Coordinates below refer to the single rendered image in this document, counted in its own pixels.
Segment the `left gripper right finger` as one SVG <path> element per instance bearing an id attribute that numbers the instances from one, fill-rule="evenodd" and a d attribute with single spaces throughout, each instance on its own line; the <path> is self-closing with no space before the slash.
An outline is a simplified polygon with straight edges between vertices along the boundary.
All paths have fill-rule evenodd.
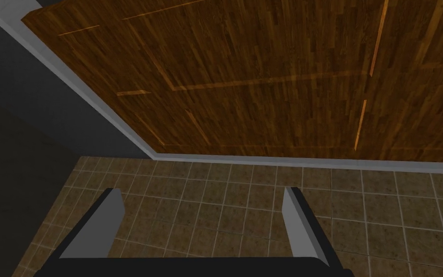
<path id="1" fill-rule="evenodd" d="M 285 187 L 282 215 L 294 257 L 311 257 L 329 267 L 340 267 L 340 260 L 302 191 Z"/>

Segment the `brown wooden door leaf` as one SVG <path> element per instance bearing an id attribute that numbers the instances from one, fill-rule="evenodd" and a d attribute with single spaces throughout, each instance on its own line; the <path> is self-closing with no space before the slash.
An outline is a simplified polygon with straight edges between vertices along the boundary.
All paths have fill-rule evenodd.
<path id="1" fill-rule="evenodd" d="M 63 0 L 23 23 L 160 154 L 443 162 L 443 0 Z"/>

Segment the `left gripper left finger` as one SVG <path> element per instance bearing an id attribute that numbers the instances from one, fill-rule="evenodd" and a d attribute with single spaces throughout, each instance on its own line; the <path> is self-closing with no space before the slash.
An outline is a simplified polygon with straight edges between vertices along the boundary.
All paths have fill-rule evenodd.
<path id="1" fill-rule="evenodd" d="M 124 214 L 121 191 L 105 189 L 57 246 L 50 259 L 106 258 Z"/>

